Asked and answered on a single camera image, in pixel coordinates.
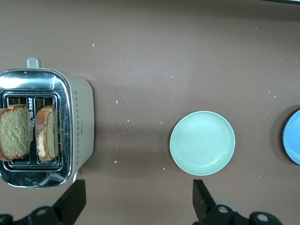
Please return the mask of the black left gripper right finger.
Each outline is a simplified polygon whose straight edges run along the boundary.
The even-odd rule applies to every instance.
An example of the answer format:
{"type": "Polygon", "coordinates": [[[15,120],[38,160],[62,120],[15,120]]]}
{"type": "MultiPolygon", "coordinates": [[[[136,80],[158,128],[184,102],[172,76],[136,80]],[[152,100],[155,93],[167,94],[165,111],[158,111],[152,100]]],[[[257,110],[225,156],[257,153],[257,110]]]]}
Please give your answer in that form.
{"type": "Polygon", "coordinates": [[[282,222],[267,212],[253,212],[248,218],[229,206],[217,204],[203,180],[193,180],[193,207],[198,221],[195,225],[281,225],[282,222]]]}

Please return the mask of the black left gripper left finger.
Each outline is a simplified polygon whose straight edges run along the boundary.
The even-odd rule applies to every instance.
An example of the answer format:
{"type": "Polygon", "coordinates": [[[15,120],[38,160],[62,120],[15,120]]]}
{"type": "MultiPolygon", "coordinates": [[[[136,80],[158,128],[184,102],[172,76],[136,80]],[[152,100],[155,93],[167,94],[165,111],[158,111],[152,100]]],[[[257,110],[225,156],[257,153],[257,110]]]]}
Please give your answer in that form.
{"type": "Polygon", "coordinates": [[[42,206],[17,221],[1,214],[2,225],[73,225],[86,205],[85,180],[76,180],[52,205],[42,206]]]}

